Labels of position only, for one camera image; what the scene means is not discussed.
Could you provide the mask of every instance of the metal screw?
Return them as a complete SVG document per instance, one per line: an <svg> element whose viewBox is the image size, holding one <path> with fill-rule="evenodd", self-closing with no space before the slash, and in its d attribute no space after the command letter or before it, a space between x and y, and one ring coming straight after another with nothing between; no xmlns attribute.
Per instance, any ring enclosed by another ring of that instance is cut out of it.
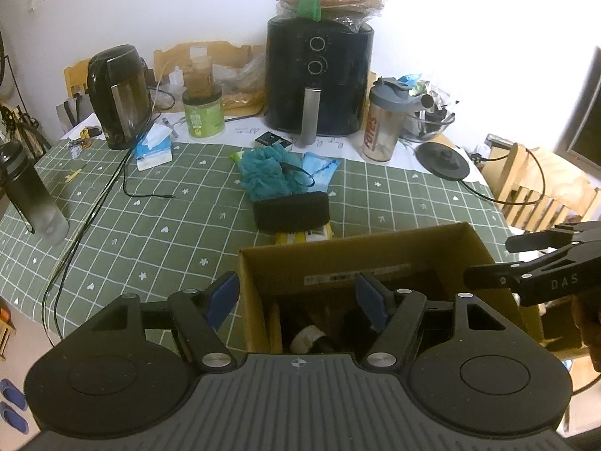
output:
<svg viewBox="0 0 601 451"><path fill-rule="evenodd" d="M222 368L231 363L231 358L222 352L210 352L202 357L202 364L209 368Z"/></svg>
<svg viewBox="0 0 601 451"><path fill-rule="evenodd" d="M373 352L367 357L367 363L378 368L388 368L396 362L397 358L388 352Z"/></svg>

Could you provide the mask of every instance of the slipper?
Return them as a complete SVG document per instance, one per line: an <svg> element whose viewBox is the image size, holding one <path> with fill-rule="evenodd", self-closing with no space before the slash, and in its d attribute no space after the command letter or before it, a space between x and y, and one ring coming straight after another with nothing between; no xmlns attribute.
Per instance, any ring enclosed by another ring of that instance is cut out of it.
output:
<svg viewBox="0 0 601 451"><path fill-rule="evenodd" d="M11 427L17 429L17 431L27 434L29 432L29 424L27 421L19 416L10 405L6 402L0 402L0 416L4 419Z"/></svg>
<svg viewBox="0 0 601 451"><path fill-rule="evenodd" d="M0 381L0 393L7 399L11 404L16 405L21 410L27 410L27 402L25 402L25 395L13 385L8 378L4 378Z"/></svg>

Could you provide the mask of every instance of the ribbed gray surface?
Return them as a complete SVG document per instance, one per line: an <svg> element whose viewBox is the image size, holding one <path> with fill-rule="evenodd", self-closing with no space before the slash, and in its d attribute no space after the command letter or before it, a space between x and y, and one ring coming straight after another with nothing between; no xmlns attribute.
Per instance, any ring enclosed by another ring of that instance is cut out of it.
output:
<svg viewBox="0 0 601 451"><path fill-rule="evenodd" d="M249 355L244 366L206 376L172 417L140 434L83 441L40 434L26 451L563 451L552 431L522 440L467 437L432 422L391 375L349 355Z"/></svg>

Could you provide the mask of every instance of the green jar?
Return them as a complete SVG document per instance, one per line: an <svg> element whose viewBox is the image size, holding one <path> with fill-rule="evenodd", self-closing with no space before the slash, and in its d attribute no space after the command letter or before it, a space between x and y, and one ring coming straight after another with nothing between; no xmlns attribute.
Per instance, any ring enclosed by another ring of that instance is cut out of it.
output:
<svg viewBox="0 0 601 451"><path fill-rule="evenodd" d="M191 137L206 138L223 130L221 89L215 87L210 97L191 97L187 91L181 96Z"/></svg>

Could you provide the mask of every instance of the table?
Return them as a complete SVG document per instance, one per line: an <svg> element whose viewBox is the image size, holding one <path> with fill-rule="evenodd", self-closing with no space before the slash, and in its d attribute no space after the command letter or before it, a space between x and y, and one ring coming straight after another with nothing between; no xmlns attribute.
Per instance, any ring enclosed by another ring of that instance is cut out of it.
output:
<svg viewBox="0 0 601 451"><path fill-rule="evenodd" d="M127 188L138 194L172 194L176 198L129 198L118 182L101 214L89 229L68 273L58 302L58 321L71 333L119 295L130 292L142 301L160 301L185 288L203 289L227 270L237 268L240 248L268 245L273 236L254 227L251 203L240 187L240 174L230 155L239 146L174 144L174 160L139 172L128 168ZM94 141L79 159L71 160L61 141L37 165L57 204L78 226L115 171L123 151ZM65 184L65 176L83 168ZM470 185L483 194L479 182ZM498 209L457 183L420 171L344 159L329 188L335 236L415 229L469 222L498 262L507 253L509 235ZM26 316L41 322L41 297L67 242L50 247L36 242L12 206L0 222L0 295ZM44 317L51 320L53 288ZM219 336L239 357L244 348L242 307L237 306ZM148 331L149 340L175 348L170 333Z"/></svg>

